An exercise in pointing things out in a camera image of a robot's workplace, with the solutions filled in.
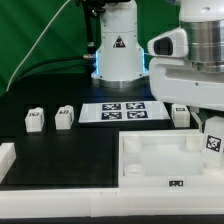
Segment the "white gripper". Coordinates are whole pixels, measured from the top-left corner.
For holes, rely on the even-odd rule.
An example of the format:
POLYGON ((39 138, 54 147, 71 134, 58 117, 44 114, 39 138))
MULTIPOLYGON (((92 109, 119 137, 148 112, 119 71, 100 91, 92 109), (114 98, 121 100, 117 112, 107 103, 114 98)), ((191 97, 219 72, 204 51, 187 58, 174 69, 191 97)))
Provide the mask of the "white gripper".
POLYGON ((224 111, 224 73, 202 73, 184 59, 154 57, 150 88, 158 101, 193 106, 190 113, 203 132, 198 108, 224 111))

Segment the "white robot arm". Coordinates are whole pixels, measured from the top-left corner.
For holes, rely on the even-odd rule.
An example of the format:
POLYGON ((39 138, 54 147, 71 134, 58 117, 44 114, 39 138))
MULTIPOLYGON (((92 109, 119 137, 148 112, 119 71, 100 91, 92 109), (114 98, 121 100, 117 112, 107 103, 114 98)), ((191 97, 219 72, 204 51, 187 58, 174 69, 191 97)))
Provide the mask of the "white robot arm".
POLYGON ((224 0, 168 0, 180 7, 179 26, 148 42, 148 67, 137 39, 136 1, 101 1, 94 83, 126 88, 145 80, 156 102, 224 112, 224 0))

